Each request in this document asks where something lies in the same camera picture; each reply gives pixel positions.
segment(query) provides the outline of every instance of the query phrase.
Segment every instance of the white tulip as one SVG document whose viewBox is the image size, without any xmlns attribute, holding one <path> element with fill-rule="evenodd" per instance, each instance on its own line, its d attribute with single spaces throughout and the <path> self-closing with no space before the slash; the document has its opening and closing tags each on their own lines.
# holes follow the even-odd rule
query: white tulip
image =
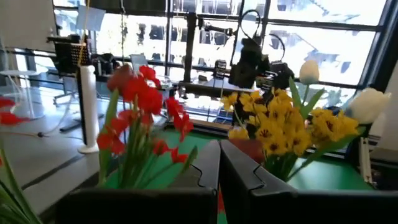
<svg viewBox="0 0 398 224">
<path fill-rule="evenodd" d="M 300 82 L 304 85 L 319 81 L 319 67 L 316 61 L 307 60 L 300 68 Z"/>
<path fill-rule="evenodd" d="M 360 124 L 370 124 L 384 111 L 390 99 L 391 93 L 383 94 L 373 88 L 366 88 L 355 96 L 345 114 Z"/>
</svg>

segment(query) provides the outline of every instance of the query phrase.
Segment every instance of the whiteboard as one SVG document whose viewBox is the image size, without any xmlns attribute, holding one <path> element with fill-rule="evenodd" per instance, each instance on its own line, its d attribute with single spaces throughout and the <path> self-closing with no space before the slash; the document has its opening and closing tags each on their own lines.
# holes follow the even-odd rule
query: whiteboard
<svg viewBox="0 0 398 224">
<path fill-rule="evenodd" d="M 54 52 L 52 0 L 0 0 L 0 38 L 6 47 Z"/>
</svg>

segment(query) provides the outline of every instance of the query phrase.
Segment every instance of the flower bouquet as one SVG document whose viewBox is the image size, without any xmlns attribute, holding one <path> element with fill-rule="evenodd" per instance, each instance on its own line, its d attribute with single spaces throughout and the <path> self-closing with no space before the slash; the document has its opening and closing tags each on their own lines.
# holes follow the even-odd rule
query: flower bouquet
<svg viewBox="0 0 398 224">
<path fill-rule="evenodd" d="M 0 98 L 0 108 L 14 106 L 12 100 Z M 0 112 L 0 124 L 14 126 L 24 121 L 10 112 Z M 39 224 L 42 223 L 26 200 L 22 189 L 18 186 L 11 165 L 7 159 L 0 136 L 0 169 L 4 176 L 0 178 L 0 223 Z"/>
<path fill-rule="evenodd" d="M 229 131 L 229 138 L 256 140 L 262 147 L 261 166 L 283 181 L 288 181 L 325 153 L 342 149 L 362 135 L 366 130 L 363 124 L 372 123 L 389 99 L 389 95 L 371 89 L 358 95 L 346 114 L 343 110 L 314 109 L 324 90 L 319 90 L 308 103 L 305 102 L 309 86 L 318 78 L 316 62 L 304 63 L 300 69 L 300 82 L 307 87 L 302 101 L 292 78 L 289 80 L 291 97 L 285 90 L 272 89 L 269 99 L 263 99 L 258 91 L 250 95 L 233 93 L 222 99 L 225 110 L 234 110 L 239 101 L 248 115 L 248 119 L 242 121 L 235 114 L 239 127 Z M 372 100 L 365 101 L 365 97 L 371 98 L 370 95 Z M 370 112 L 361 109 L 373 106 L 378 109 Z M 311 146 L 317 150 L 293 170 L 298 157 Z"/>
<path fill-rule="evenodd" d="M 162 133 L 154 128 L 152 118 L 160 114 L 163 104 L 162 94 L 158 91 L 160 81 L 149 67 L 142 66 L 139 71 L 134 74 L 129 65 L 124 65 L 115 71 L 108 82 L 112 95 L 105 126 L 97 137 L 101 186 L 113 178 L 116 184 L 112 187 L 117 189 L 158 188 L 151 186 L 151 183 L 170 169 L 184 172 L 197 154 L 196 147 L 189 154 L 181 154 L 178 146 L 169 148 L 161 139 Z M 129 109 L 117 113 L 119 96 L 129 105 Z M 165 104 L 176 130 L 180 132 L 179 141 L 183 142 L 185 135 L 193 128 L 189 115 L 174 98 L 169 98 Z M 127 130 L 125 144 L 120 137 Z M 117 162 L 117 171 L 108 176 L 113 161 Z"/>
</svg>

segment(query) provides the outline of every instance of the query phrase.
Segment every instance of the computer monitor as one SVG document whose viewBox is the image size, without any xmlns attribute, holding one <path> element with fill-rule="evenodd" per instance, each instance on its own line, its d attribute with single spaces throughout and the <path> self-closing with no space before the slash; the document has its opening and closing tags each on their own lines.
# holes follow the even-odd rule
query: computer monitor
<svg viewBox="0 0 398 224">
<path fill-rule="evenodd" d="M 130 55 L 131 63 L 132 63 L 132 71 L 138 72 L 139 67 L 143 65 L 148 65 L 148 61 L 144 55 L 141 54 L 131 54 Z"/>
</svg>

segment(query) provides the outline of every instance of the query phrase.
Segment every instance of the gray floor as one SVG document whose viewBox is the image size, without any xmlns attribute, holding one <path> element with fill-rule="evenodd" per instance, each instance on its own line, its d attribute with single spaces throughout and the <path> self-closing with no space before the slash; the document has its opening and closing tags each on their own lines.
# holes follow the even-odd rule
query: gray floor
<svg viewBox="0 0 398 224">
<path fill-rule="evenodd" d="M 7 91 L 6 88 L 0 88 L 0 94 Z M 83 145 L 81 129 L 60 134 L 57 128 L 46 138 L 22 135 L 53 129 L 65 112 L 65 105 L 57 108 L 52 104 L 52 97 L 59 92 L 31 88 L 31 93 L 35 104 L 44 106 L 46 115 L 12 128 L 2 127 L 0 131 L 18 183 L 34 210 L 42 213 L 98 171 L 98 155 L 84 156 L 78 153 L 77 149 Z M 98 111 L 104 112 L 107 105 L 106 100 L 98 100 Z M 77 111 L 78 104 L 74 101 L 60 127 L 80 117 Z"/>
</svg>

